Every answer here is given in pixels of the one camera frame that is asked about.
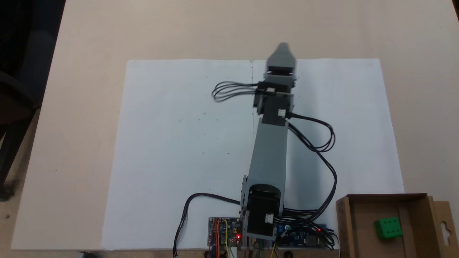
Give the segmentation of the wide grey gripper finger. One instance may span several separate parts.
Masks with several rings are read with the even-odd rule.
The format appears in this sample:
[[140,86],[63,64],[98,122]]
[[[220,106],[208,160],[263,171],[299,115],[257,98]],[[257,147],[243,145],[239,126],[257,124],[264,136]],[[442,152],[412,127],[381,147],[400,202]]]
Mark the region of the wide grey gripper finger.
[[296,59],[290,51],[288,43],[281,42],[278,44],[275,51],[266,60],[266,67],[267,69],[271,69],[271,67],[295,69]]

